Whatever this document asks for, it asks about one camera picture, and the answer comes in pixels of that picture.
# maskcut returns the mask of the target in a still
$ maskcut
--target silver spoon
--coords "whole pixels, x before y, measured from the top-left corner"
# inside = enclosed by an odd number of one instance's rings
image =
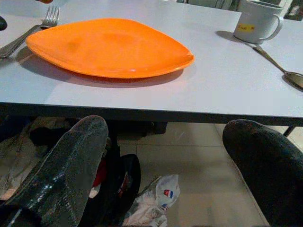
[[[262,48],[253,46],[252,47],[256,52],[261,54],[263,57],[265,57],[267,60],[269,60],[271,63],[273,63],[275,66],[277,66],[285,75],[285,78],[294,83],[295,85],[299,86],[301,89],[303,89],[303,74],[297,73],[297,72],[289,72],[283,69],[274,59],[272,59],[269,54],[264,51]]]

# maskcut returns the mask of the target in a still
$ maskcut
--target white plastic bag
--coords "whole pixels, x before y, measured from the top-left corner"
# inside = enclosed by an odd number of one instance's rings
[[[165,212],[180,195],[178,175],[158,177],[135,199],[123,226],[166,227]]]

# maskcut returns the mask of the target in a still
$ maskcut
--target yellow label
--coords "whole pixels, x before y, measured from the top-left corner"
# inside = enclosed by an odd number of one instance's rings
[[[237,31],[239,32],[253,32],[255,30],[254,25],[239,23],[237,27]]]

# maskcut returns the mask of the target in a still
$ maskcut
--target mug handle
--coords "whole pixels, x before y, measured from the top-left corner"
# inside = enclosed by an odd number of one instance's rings
[[[273,15],[278,19],[278,26],[276,27],[275,31],[269,37],[267,37],[267,38],[260,38],[259,40],[269,40],[269,39],[272,39],[272,38],[274,38],[281,31],[284,19],[282,17],[279,17],[279,15],[277,15],[277,14],[273,14]]]

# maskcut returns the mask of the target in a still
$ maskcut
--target table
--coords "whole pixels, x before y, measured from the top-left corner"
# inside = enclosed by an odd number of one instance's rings
[[[8,28],[3,46],[43,18],[47,5],[0,0]],[[55,67],[24,45],[0,61],[0,114],[113,120],[226,123],[251,119],[303,126],[303,92],[269,61],[237,41],[239,12],[159,0],[55,0],[59,24],[102,17],[137,20],[177,39],[196,56],[183,71],[134,81],[95,79]],[[303,23],[285,21],[261,46],[291,71],[303,72]]]

